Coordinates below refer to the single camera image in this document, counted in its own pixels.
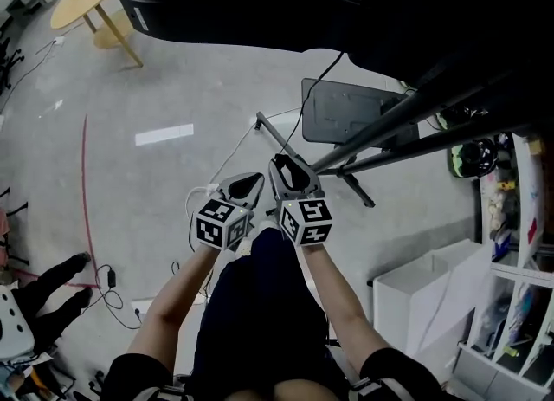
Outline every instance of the white cable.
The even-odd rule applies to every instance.
[[[275,118],[276,116],[280,116],[282,114],[285,114],[285,113],[289,113],[289,112],[293,112],[294,110],[300,110],[301,107],[295,107],[295,108],[291,108],[290,110],[286,110],[285,112],[279,112],[279,113],[276,113],[276,114],[272,114],[271,116],[267,116],[267,119],[270,120],[272,118]],[[252,124],[248,130],[242,135],[242,137],[239,139],[239,141],[236,143],[236,146],[235,148],[231,151],[231,153],[228,155],[228,157],[225,158],[225,160],[222,162],[222,164],[220,165],[220,167],[216,170],[216,172],[212,175],[212,177],[209,179],[208,181],[208,185],[207,186],[204,186],[204,187],[193,187],[190,191],[189,191],[189,194],[187,195],[187,198],[184,202],[184,211],[185,213],[187,214],[187,219],[190,221],[190,215],[189,215],[189,200],[190,200],[190,197],[194,194],[194,193],[197,193],[199,191],[203,191],[205,193],[210,193],[210,191],[213,191],[214,187],[213,187],[213,183],[214,183],[214,179],[216,179],[216,176],[219,175],[219,173],[221,172],[221,170],[223,170],[223,167],[229,162],[229,160],[231,158],[233,158],[233,155],[235,155],[236,151],[238,150],[239,146],[242,144],[242,141],[248,136],[248,134],[250,133],[250,130],[252,130],[254,128],[254,124]]]
[[[189,215],[189,200],[190,200],[190,196],[193,194],[193,193],[196,193],[197,191],[207,191],[208,188],[207,187],[193,187],[190,191],[189,191],[189,194],[187,195],[187,198],[186,200],[184,201],[184,212],[187,214],[187,219],[190,221],[190,215]]]
[[[285,114],[285,113],[289,113],[289,112],[293,112],[294,110],[300,110],[302,107],[295,107],[295,108],[291,108],[290,110],[286,110],[285,112],[280,112],[280,113],[276,113],[276,114],[272,114],[271,116],[267,116],[266,118],[268,120],[276,117],[276,116],[280,116],[282,114]],[[250,133],[250,130],[252,130],[255,126],[255,123],[252,124],[252,126],[250,126],[248,128],[248,130],[242,135],[242,138],[239,139],[239,142],[236,143],[236,146],[235,148],[233,149],[233,151],[228,155],[228,157],[225,158],[225,160],[223,161],[223,164],[221,165],[221,167],[219,167],[216,172],[213,174],[213,176],[210,178],[209,182],[210,183],[213,183],[214,182],[214,179],[216,178],[216,176],[220,173],[221,170],[223,170],[223,167],[229,162],[229,160],[231,158],[233,158],[233,155],[236,153],[236,151],[238,150],[239,146],[241,145],[242,141],[248,136],[248,134]]]

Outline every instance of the desk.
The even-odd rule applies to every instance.
[[[54,13],[52,14],[50,26],[53,29],[62,29],[80,17],[83,17],[85,23],[87,23],[88,27],[94,33],[94,45],[96,45],[96,47],[100,49],[109,49],[120,43],[138,66],[142,67],[142,61],[125,40],[125,36],[133,31],[131,22],[126,16],[126,13],[120,10],[112,17],[108,16],[100,6],[102,1],[103,0],[61,0],[58,5],[56,5]],[[94,27],[94,24],[87,14],[92,9],[96,9],[104,21],[104,24],[98,29]]]

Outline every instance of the concrete floor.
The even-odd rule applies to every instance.
[[[108,12],[120,6],[119,0],[103,5]],[[18,46],[26,60],[13,71],[13,81],[40,61],[44,53],[35,52],[63,31],[50,29],[51,12],[44,11],[24,30]],[[99,265],[109,263],[116,270],[117,290],[126,304],[119,317],[135,326],[130,301],[154,296],[171,277],[171,262],[183,263],[191,253],[184,212],[189,189],[206,184],[256,112],[298,107],[301,80],[317,77],[336,52],[163,42],[138,32],[129,42],[143,68],[135,68],[122,48],[97,49],[90,30],[81,26],[17,87],[0,132],[0,189],[11,186],[8,208],[29,200],[29,211],[15,224],[14,247],[31,260],[30,271],[40,274],[87,250],[81,136],[88,115],[86,179],[94,253]],[[403,91],[396,80],[357,68],[347,58],[326,79]],[[4,93],[0,105],[6,98]],[[298,112],[281,116],[278,130],[289,134],[297,117]],[[192,136],[135,146],[137,133],[190,123]],[[431,132],[425,121],[420,123],[421,135]],[[292,145],[308,162],[331,149],[306,143],[300,131]],[[265,173],[275,151],[267,134],[251,132],[219,178]],[[370,316],[369,278],[472,236],[473,195],[469,182],[449,174],[445,152],[367,171],[358,179],[376,208],[365,208],[341,180],[322,180],[337,221],[327,248]],[[197,203],[193,198],[190,207]],[[270,207],[267,184],[258,214]],[[217,269],[229,258],[222,255]],[[92,271],[76,281],[92,283]],[[48,308],[73,292],[56,292]],[[178,372],[191,369],[202,311],[203,306],[193,307],[182,329]],[[132,337],[99,303],[58,344],[80,385],[86,385],[93,370],[107,370]],[[441,359],[448,360],[448,353]],[[429,359],[433,356],[422,358],[439,372],[444,361],[429,364]]]

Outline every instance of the metal pole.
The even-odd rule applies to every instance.
[[[477,79],[469,80],[467,74],[460,74],[456,70],[441,74],[418,92],[402,100],[381,118],[369,124],[342,146],[326,154],[312,165],[312,168],[316,173],[320,173],[333,167],[338,162],[378,144],[405,127],[416,125],[441,108],[466,99],[483,88],[482,82]]]
[[[269,132],[269,134],[271,134],[271,136],[274,137],[274,139],[279,143],[279,145],[283,147],[283,150],[285,150],[285,152],[288,153],[288,156],[290,156],[291,158],[301,159],[298,153],[295,152],[289,144],[287,144],[287,141],[285,140],[285,138],[283,138],[280,135],[280,133],[277,132],[277,129],[271,124],[271,122],[267,120],[267,118],[263,115],[262,112],[258,112],[256,114],[256,119],[257,119],[255,124],[256,129],[260,128],[260,124],[264,125],[264,127],[267,128],[267,131]]]
[[[405,159],[415,158],[428,153],[464,144],[473,139],[485,138],[486,136],[500,133],[502,131],[512,131],[518,128],[528,126],[522,124],[521,114],[518,110],[505,110],[500,116],[491,114],[483,116],[475,122],[466,125],[439,132],[426,138],[410,142],[405,146],[400,146],[392,152],[383,152],[370,158],[362,159],[353,164],[348,164],[339,168],[339,176],[358,173],[359,171],[374,169],[381,165],[391,164]]]

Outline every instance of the shoe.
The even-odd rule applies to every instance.
[[[82,272],[87,264],[93,259],[87,252],[78,253],[71,256],[71,259],[75,261],[77,273]]]
[[[93,298],[93,290],[90,287],[83,288],[75,294],[75,297],[79,299],[81,308],[87,308]]]

